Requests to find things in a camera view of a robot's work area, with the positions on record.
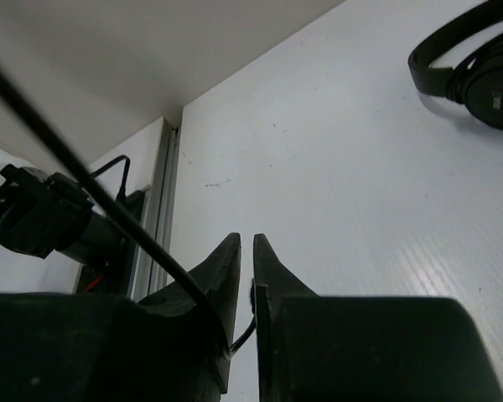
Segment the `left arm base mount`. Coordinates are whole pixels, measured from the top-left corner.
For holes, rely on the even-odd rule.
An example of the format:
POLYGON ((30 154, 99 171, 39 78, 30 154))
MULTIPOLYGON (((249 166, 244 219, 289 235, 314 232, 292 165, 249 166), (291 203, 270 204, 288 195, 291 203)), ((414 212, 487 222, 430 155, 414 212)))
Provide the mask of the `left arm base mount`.
MULTIPOLYGON (((95 170, 91 176, 98 178, 120 162, 124 163, 124 167, 115 201, 140 222, 147 195, 144 190, 127 193, 126 184, 131 166, 129 157, 115 157, 95 170)), ((127 294, 137 257, 137 246, 121 233, 112 219, 93 213, 86 231, 67 250, 67 255, 80 258, 81 268, 75 294, 127 294)))

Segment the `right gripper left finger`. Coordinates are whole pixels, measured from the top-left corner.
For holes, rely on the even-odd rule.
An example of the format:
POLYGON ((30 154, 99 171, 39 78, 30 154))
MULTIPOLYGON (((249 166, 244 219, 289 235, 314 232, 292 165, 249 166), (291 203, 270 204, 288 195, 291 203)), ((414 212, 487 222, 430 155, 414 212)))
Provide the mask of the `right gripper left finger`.
POLYGON ((108 294, 0 293, 0 401, 217 401, 227 391, 241 239, 139 302, 108 294))

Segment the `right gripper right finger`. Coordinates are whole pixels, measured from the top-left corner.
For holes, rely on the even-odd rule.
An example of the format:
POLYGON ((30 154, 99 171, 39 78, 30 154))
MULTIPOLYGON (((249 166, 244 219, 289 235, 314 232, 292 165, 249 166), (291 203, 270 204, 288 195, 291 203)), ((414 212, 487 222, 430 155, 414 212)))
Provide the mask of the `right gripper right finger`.
POLYGON ((472 317, 452 298, 321 296, 253 242, 263 401, 501 401, 472 317))

